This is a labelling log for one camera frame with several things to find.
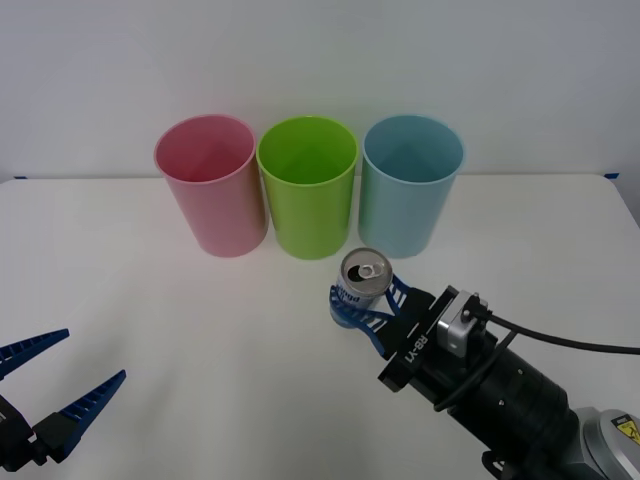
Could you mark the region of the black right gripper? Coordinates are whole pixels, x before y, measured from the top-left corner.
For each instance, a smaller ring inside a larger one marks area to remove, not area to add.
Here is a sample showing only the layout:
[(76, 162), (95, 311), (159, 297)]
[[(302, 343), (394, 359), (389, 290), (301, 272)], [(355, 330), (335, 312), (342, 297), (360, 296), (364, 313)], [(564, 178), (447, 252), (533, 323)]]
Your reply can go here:
[(363, 332), (388, 360), (379, 375), (385, 386), (394, 392), (411, 386), (437, 404), (471, 372), (471, 298), (470, 292), (452, 286), (436, 297), (393, 275), (383, 311), (348, 303), (337, 285), (329, 290), (329, 311), (338, 325)]

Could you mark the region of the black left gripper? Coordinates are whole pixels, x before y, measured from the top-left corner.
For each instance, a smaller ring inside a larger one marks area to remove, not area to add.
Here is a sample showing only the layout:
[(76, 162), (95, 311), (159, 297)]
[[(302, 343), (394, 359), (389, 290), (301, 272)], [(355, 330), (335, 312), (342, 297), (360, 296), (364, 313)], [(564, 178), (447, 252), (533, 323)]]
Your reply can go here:
[[(68, 329), (61, 329), (2, 346), (0, 380), (69, 335)], [(48, 458), (56, 463), (64, 461), (125, 379), (126, 371), (119, 371), (33, 428), (1, 397), (1, 467), (16, 472), (29, 462), (43, 466)]]

